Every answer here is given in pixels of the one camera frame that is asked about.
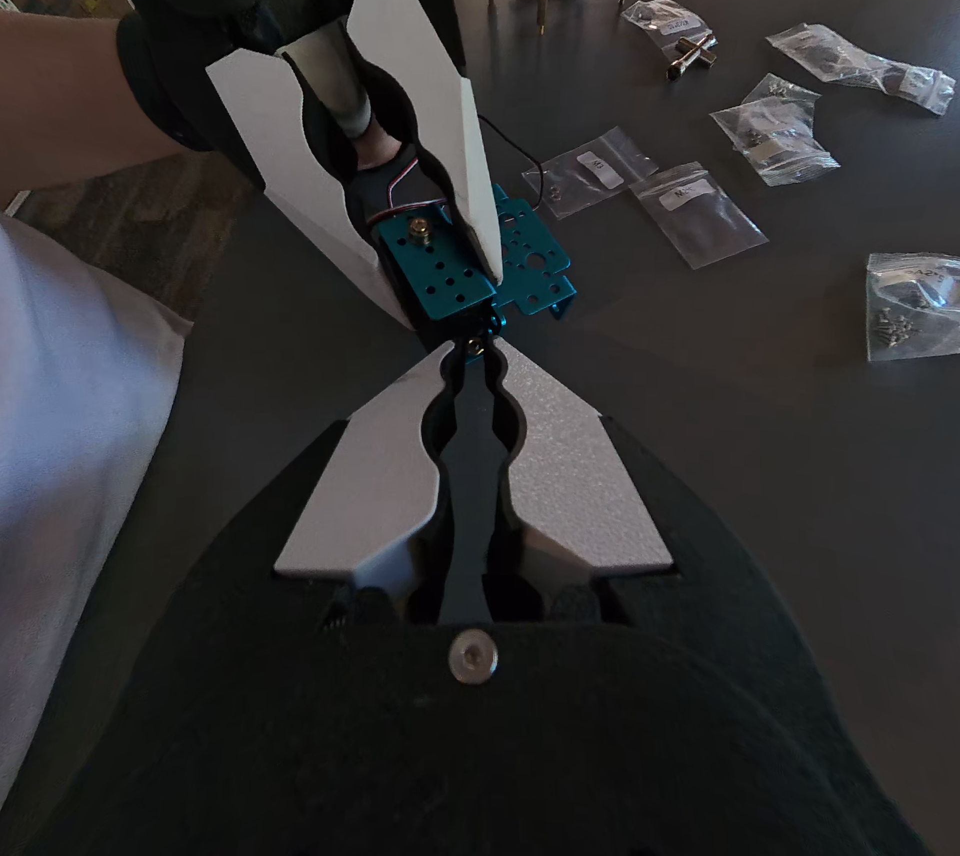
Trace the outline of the clear plastic screw bag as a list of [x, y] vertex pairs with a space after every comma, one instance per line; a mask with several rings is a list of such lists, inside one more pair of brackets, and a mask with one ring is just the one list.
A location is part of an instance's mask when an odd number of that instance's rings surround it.
[[693, 270], [768, 242], [697, 161], [657, 171], [630, 191]]
[[866, 267], [870, 362], [959, 353], [959, 258], [932, 252], [875, 252]]
[[534, 190], [534, 211], [563, 219], [629, 190], [659, 168], [626, 130], [613, 126], [581, 146], [534, 162], [522, 178]]
[[821, 82], [880, 91], [942, 116], [955, 93], [953, 77], [871, 54], [823, 24], [798, 23], [766, 40]]
[[819, 98], [818, 92], [768, 73], [739, 105], [710, 118], [768, 186], [796, 184], [840, 167], [813, 134]]

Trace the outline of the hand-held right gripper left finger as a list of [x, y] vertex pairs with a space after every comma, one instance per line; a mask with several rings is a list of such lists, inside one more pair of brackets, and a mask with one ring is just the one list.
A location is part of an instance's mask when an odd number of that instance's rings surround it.
[[354, 412], [273, 570], [383, 590], [438, 620], [453, 550], [442, 455], [457, 431], [460, 347], [441, 344]]

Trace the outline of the dark desk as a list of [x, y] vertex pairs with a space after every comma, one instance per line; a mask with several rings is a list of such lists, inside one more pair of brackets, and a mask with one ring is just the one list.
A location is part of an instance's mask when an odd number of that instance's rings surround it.
[[880, 251], [958, 254], [958, 100], [943, 117], [829, 85], [841, 168], [770, 188], [710, 113], [823, 23], [958, 76], [958, 0], [676, 0], [719, 37], [674, 84], [617, 0], [457, 0], [477, 103], [541, 159], [620, 126], [662, 167], [698, 161], [769, 241], [691, 271], [628, 194], [555, 224], [579, 290], [507, 338], [654, 452], [756, 555], [862, 754], [937, 854], [958, 854], [958, 358], [870, 364]]

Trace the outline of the person's left forearm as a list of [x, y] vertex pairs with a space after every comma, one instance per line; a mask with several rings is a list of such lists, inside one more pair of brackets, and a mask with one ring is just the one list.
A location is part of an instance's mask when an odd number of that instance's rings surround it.
[[1, 12], [1, 195], [185, 151], [139, 106], [113, 19]]

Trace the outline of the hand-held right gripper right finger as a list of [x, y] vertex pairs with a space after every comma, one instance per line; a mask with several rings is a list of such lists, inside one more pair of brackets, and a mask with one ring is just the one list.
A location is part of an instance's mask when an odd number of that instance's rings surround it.
[[482, 585], [493, 620], [542, 620], [569, 587], [673, 559], [601, 414], [500, 337], [484, 354], [506, 452]]

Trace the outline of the black servo with blue bracket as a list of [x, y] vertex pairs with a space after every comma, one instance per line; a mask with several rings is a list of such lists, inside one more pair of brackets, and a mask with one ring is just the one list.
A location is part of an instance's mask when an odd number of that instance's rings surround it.
[[527, 317], [548, 312], [561, 320], [577, 296], [570, 258], [532, 206], [498, 185], [493, 196], [503, 257], [499, 284], [462, 239], [444, 201], [402, 204], [367, 223], [390, 286], [429, 350], [447, 341], [466, 347], [471, 337], [487, 346], [506, 326], [509, 306]]

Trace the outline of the person's left hand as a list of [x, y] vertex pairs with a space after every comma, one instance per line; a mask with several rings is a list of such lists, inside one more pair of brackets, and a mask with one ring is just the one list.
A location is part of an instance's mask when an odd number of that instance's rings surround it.
[[357, 170], [368, 171], [394, 160], [403, 149], [403, 143], [372, 119], [366, 130], [352, 141], [357, 157]]

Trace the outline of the person's white shirt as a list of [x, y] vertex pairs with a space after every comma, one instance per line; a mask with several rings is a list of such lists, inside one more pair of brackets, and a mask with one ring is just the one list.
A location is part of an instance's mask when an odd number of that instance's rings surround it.
[[1, 802], [167, 424], [192, 324], [1, 226]]

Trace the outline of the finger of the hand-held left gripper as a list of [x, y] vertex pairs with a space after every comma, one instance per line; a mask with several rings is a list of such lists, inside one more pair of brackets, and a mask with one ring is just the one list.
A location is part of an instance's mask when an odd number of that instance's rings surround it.
[[206, 72], [264, 179], [266, 198], [363, 295], [412, 330], [377, 251], [350, 220], [342, 184], [308, 145], [304, 93], [291, 64], [238, 49]]
[[454, 65], [420, 0], [354, 0], [347, 26], [359, 55], [402, 90], [424, 169], [486, 275], [501, 283], [498, 212], [471, 80]]

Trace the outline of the clear bag of metal standoffs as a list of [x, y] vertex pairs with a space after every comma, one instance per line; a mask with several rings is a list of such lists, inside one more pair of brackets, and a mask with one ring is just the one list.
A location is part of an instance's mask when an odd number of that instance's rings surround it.
[[667, 61], [666, 80], [678, 81], [693, 66], [710, 68], [717, 58], [716, 35], [696, 12], [674, 0], [638, 0], [620, 16], [641, 29]]

